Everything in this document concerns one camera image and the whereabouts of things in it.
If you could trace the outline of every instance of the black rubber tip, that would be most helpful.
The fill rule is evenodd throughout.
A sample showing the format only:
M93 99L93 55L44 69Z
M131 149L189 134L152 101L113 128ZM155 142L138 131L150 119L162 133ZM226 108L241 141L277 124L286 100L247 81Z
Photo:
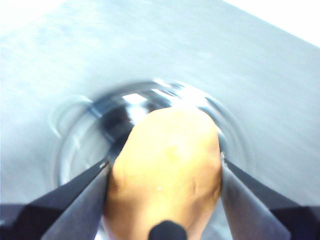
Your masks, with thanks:
M163 221L151 229L148 240L187 240L187 233L181 225Z

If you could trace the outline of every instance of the stainless steel table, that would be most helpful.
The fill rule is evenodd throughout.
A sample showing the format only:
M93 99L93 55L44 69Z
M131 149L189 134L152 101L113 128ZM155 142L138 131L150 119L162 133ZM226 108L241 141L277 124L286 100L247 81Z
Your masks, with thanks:
M48 114L140 78L222 102L249 136L262 183L320 203L320 49L223 1L68 0L1 39L1 201L51 189Z

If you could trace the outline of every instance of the metal bowl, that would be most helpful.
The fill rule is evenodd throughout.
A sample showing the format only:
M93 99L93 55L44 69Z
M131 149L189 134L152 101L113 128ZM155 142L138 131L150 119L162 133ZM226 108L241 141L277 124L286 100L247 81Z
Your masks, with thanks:
M86 108L62 136L57 127L59 121L78 102L85 103ZM118 87L96 101L81 96L58 107L50 121L52 130L61 137L53 166L53 183L55 186L67 183L104 157L113 162L133 126L146 114L186 105L195 106L212 117L218 128L220 152L224 156L243 170L252 172L255 169L246 134L218 100L183 82L152 79Z

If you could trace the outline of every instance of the potato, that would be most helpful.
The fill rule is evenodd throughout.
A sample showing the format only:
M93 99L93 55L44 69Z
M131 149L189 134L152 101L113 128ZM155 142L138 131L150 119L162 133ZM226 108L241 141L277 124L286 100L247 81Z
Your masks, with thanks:
M131 131L110 173L104 225L117 240L147 240L164 220L200 240L221 191L217 128L203 111L169 107Z

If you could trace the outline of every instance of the metal surface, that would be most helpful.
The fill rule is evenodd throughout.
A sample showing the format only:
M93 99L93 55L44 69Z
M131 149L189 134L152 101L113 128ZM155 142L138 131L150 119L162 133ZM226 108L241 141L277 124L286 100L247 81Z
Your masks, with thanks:
M224 162L221 199L233 239L291 239L290 232Z
M105 204L110 170L111 167L107 165L46 231L41 240L95 238Z
M48 116L61 100L161 77L206 91L235 115L256 179L318 204L319 63L319 48L222 1L69 0L1 39L1 201L52 189L60 139Z

